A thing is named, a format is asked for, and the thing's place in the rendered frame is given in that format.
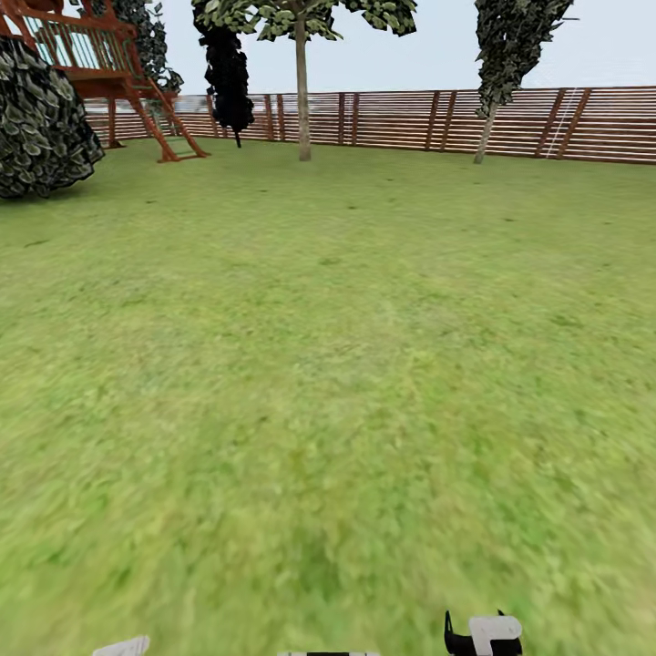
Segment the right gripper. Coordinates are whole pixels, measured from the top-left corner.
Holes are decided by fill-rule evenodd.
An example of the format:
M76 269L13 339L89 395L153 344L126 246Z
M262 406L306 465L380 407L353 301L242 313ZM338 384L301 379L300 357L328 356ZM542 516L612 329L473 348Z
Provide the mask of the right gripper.
M477 656L475 650L475 645L473 644L473 638L467 638L463 636L454 636L453 629L450 626L451 616L449 611L446 613L445 621L445 635L444 641L446 642L446 648L448 653L453 653L454 656ZM516 638L512 640L492 640L491 641L491 650L493 651L493 656L521 656L522 646L520 646L520 641Z

